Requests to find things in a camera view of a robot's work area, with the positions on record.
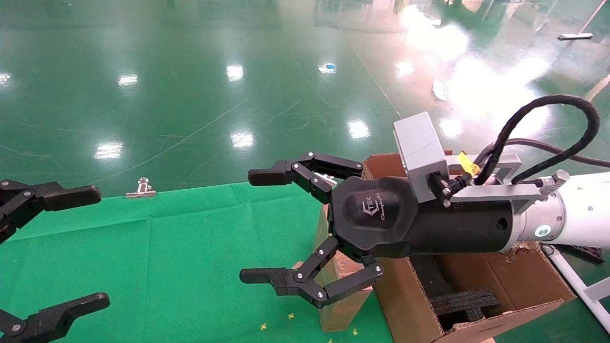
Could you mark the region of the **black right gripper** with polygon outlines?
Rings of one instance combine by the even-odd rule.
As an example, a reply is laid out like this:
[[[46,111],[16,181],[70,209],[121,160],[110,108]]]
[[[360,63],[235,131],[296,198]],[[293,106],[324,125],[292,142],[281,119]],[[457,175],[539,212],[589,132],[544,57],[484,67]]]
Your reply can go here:
[[[381,278],[375,258],[499,252],[509,241],[513,213],[508,201],[462,202],[445,208],[438,200],[418,202],[406,177],[362,179],[363,163],[308,152],[280,160],[269,169],[251,169],[253,186],[295,183],[329,204],[331,233],[298,269],[240,271],[246,284],[269,284],[277,296],[299,296],[321,309]],[[345,180],[335,189],[323,175]],[[325,286],[315,277],[339,250],[364,268]]]

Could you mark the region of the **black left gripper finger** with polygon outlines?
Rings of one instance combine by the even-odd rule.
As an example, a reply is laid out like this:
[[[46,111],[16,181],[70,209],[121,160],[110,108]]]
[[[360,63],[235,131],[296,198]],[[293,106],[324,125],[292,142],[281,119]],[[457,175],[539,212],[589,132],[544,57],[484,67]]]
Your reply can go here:
[[[57,182],[22,184],[2,180],[0,185],[0,243],[11,238],[41,212],[57,212],[101,202],[100,189],[86,185],[65,189]]]
[[[2,343],[50,343],[67,335],[79,317],[104,310],[110,306],[107,293],[93,293],[85,297],[39,310],[21,319],[0,311]]]

